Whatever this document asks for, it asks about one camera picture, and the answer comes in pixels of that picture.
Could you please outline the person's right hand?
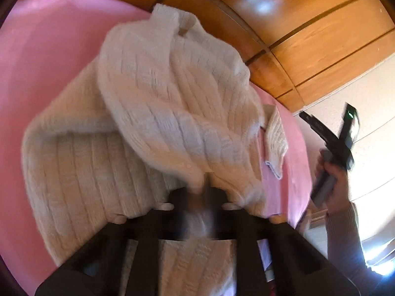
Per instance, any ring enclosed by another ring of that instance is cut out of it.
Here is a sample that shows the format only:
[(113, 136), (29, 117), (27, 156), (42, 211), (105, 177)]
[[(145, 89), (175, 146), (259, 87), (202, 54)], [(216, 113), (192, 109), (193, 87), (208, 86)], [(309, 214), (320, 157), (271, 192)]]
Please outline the person's right hand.
[(351, 205), (349, 199), (348, 175), (346, 170), (332, 164), (331, 162), (326, 162), (324, 159), (324, 153), (325, 149), (322, 148), (319, 151), (319, 156), (317, 157), (315, 176), (318, 177), (323, 171), (326, 171), (336, 179), (334, 189), (325, 200), (327, 214), (332, 216), (348, 209)]

